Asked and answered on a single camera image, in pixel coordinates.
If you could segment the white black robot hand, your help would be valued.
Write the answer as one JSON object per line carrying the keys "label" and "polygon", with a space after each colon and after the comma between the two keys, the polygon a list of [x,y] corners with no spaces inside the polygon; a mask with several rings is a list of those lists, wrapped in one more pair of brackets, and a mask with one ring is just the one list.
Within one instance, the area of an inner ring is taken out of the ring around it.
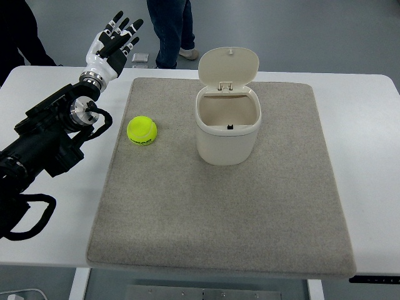
{"label": "white black robot hand", "polygon": [[128,54],[139,42],[136,33],[143,23],[142,19],[130,22],[119,11],[94,38],[86,54],[87,66],[79,80],[96,81],[100,88],[105,88],[110,81],[118,78]]}

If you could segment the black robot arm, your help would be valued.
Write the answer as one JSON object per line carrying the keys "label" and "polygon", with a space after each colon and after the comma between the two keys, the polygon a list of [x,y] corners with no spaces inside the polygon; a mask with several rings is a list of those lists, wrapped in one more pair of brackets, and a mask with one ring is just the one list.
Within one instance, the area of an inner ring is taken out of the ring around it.
{"label": "black robot arm", "polygon": [[[15,125],[19,137],[1,151],[1,237],[23,241],[39,234],[56,208],[46,194],[25,194],[46,171],[55,177],[68,172],[84,157],[81,146],[111,127],[111,115],[96,106],[110,78],[84,71],[75,85],[68,84],[26,112]],[[14,232],[31,203],[47,206],[40,220],[26,232]]]}

